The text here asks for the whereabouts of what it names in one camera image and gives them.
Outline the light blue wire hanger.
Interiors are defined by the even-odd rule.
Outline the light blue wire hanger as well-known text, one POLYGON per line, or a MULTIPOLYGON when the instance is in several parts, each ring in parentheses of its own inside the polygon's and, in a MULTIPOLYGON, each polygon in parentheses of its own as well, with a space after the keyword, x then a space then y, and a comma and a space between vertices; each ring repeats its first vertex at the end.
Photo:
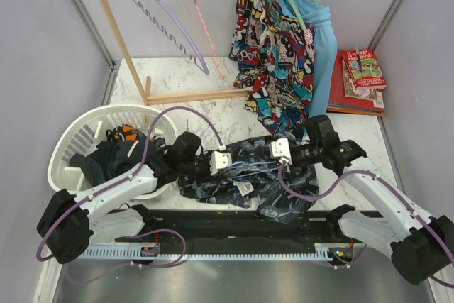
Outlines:
POLYGON ((278 164, 275 161, 237 161, 224 170, 222 175, 232 178, 251 177, 252 175, 274 172, 277 169, 278 164))

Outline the dark leaf-print shorts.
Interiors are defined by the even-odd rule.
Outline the dark leaf-print shorts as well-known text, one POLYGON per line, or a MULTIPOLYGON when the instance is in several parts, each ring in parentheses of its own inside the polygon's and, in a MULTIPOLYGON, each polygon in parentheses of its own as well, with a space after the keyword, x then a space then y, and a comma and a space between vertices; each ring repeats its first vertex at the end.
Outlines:
MULTIPOLYGON (((226 148, 231 153, 233 163, 237 161, 276 162, 275 159, 270 157, 269 144, 278 138, 287 138, 290 146, 301 145, 301 141, 298 141, 289 133, 277 136, 252 137, 228 144, 226 148)), ((180 176, 178 179, 180 194, 200 203, 229 204, 244 209, 251 207, 253 200, 256 200, 258 203, 257 216, 283 224, 293 222, 314 205, 313 202, 300 199, 285 191, 277 176, 278 169, 274 172, 240 178, 222 175, 226 169, 204 179, 186 175, 180 176), (233 185, 234 181, 250 182, 254 191, 243 197, 236 191, 233 185)))

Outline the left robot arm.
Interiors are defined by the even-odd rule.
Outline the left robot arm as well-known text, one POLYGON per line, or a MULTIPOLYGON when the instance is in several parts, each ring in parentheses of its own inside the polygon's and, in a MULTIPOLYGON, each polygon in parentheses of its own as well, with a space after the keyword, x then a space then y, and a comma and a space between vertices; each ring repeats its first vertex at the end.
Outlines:
POLYGON ((146 141, 139 161, 121 175, 79 194, 70 194, 66 189, 54 193, 37 225, 40 247, 48 247, 50 257, 64 265, 91 245, 109 239, 136 237, 149 241, 155 235, 155 223, 143 217, 139 207, 122 212, 116 207, 154 192, 180 175, 212 175, 215 153, 197 156, 200 142, 188 132, 161 149, 146 141))

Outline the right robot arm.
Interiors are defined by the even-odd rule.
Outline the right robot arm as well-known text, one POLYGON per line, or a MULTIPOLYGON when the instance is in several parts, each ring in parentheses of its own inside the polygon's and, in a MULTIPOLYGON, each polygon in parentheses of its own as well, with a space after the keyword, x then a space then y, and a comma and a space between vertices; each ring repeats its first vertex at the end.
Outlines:
POLYGON ((345 180, 381 214, 369 218, 346 206, 325 223, 326 236, 335 242, 353 238, 387 256, 397 272, 417 285, 434 280, 435 274, 453 264, 453 222, 435 217, 415 204, 401 190, 380 175, 373 161, 355 141, 342 141, 326 115, 306 122, 309 141, 301 145, 283 138, 277 142, 279 174, 285 168, 321 164, 337 175, 336 181, 320 195, 301 195, 314 202, 327 197, 345 180))

